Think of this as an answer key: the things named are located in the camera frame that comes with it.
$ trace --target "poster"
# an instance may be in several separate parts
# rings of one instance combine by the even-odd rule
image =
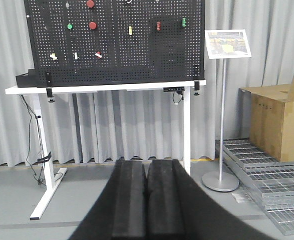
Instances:
[[[250,58],[246,31],[238,30],[206,30],[206,46],[210,59]]]

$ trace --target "white table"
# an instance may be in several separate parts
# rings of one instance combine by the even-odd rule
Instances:
[[[199,81],[200,86],[206,85],[206,80]],[[175,81],[175,82],[155,82],[155,83],[136,83],[136,84],[115,84],[115,85],[93,85],[93,86],[64,86],[53,87],[52,93],[55,94],[80,94],[80,93],[96,93],[99,91],[127,90],[127,91],[144,91],[144,90],[161,90],[169,87],[185,87],[183,101],[183,119],[184,119],[184,158],[183,166],[190,175],[190,87],[194,86],[194,81]],[[39,94],[46,94],[46,88],[37,87],[11,87],[6,89],[7,95],[30,95],[35,114],[42,116]],[[44,132],[43,118],[38,119],[41,138],[43,142],[44,156],[48,155],[48,147]],[[46,179],[47,190],[39,201],[35,210],[30,216],[31,220],[39,220],[48,206],[53,194],[59,186],[66,168],[59,169],[59,173],[54,176],[52,159],[45,163],[44,175]]]

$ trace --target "red knob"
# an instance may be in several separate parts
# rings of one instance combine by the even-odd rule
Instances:
[[[88,0],[88,1],[87,1],[87,6],[88,6],[89,8],[93,8],[93,7],[95,6],[95,2],[92,1],[92,0]]]
[[[91,23],[89,23],[89,28],[94,30],[97,28],[97,24],[94,21],[92,21]]]

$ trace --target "pegboard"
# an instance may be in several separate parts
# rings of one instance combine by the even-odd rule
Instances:
[[[35,86],[203,80],[204,0],[128,1],[25,0]]]

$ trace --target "gray curtain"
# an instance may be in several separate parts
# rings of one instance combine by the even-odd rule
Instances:
[[[249,102],[239,87],[289,83],[294,71],[294,0],[207,0],[206,29],[246,29],[252,58],[228,60],[225,137],[247,137]],[[33,67],[23,0],[0,0],[0,165],[24,162],[29,115],[19,96],[5,95],[15,76]],[[207,86],[192,96],[191,157],[214,158],[219,133],[222,62],[205,51]],[[54,159],[102,163],[124,156],[183,157],[183,105],[155,91],[41,96],[46,139]],[[34,121],[30,162],[39,156]]]

